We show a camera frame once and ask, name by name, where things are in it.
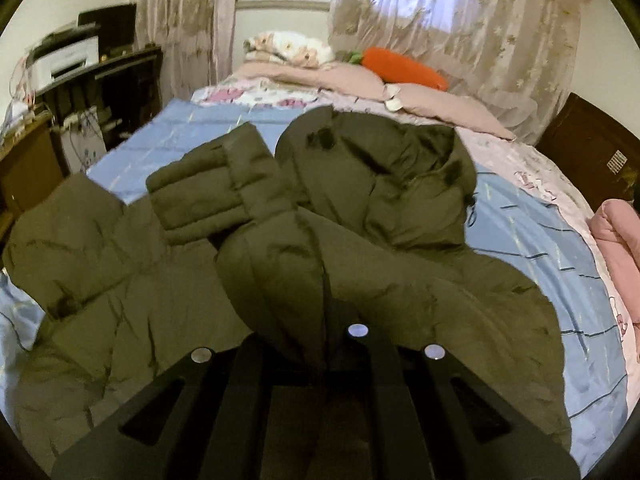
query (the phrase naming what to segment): sheer curtain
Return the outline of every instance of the sheer curtain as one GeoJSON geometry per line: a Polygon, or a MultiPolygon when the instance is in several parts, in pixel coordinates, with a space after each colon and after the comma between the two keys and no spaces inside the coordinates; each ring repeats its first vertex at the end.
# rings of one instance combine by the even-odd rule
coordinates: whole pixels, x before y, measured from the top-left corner
{"type": "Polygon", "coordinates": [[[164,51],[162,102],[190,99],[231,72],[236,0],[132,0],[138,4],[136,43],[164,51]]]}
{"type": "Polygon", "coordinates": [[[564,104],[589,0],[332,0],[337,50],[386,46],[447,75],[521,140],[564,104]]]}

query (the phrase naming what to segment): white printer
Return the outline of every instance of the white printer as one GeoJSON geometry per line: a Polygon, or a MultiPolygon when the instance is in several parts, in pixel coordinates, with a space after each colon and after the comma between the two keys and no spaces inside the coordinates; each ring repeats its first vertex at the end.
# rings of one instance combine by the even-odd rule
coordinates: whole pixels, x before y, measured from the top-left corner
{"type": "Polygon", "coordinates": [[[98,29],[94,23],[49,34],[27,58],[26,69],[33,92],[57,79],[97,64],[98,29]]]}

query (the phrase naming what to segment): silver screw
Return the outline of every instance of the silver screw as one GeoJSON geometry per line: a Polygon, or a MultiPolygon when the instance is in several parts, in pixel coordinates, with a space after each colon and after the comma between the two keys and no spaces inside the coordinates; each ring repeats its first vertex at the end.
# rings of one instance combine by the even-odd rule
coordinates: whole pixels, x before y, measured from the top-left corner
{"type": "Polygon", "coordinates": [[[369,333],[367,325],[356,323],[348,328],[348,332],[352,337],[364,337],[369,333]]]}
{"type": "Polygon", "coordinates": [[[424,354],[429,359],[439,361],[440,359],[443,359],[447,353],[445,352],[445,349],[440,345],[429,345],[424,349],[424,354]]]}
{"type": "Polygon", "coordinates": [[[206,363],[211,360],[213,354],[208,348],[196,348],[191,352],[191,360],[198,364],[206,363]]]}

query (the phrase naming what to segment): headboard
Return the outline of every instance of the headboard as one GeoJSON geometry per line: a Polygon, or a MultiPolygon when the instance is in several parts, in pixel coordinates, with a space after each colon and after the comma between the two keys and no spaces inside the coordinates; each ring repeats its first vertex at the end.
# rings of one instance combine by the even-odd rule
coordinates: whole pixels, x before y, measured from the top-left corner
{"type": "Polygon", "coordinates": [[[594,211],[608,198],[633,199],[640,139],[579,95],[569,95],[536,148],[558,165],[594,211]]]}

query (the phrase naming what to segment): black monitor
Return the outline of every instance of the black monitor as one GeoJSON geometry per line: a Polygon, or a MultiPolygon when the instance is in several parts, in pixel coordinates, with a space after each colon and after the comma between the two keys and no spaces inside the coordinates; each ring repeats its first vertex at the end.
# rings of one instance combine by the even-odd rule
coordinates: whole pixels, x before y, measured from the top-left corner
{"type": "Polygon", "coordinates": [[[102,56],[118,56],[129,50],[136,34],[136,4],[88,10],[78,16],[78,25],[96,23],[98,50],[102,56]]]}

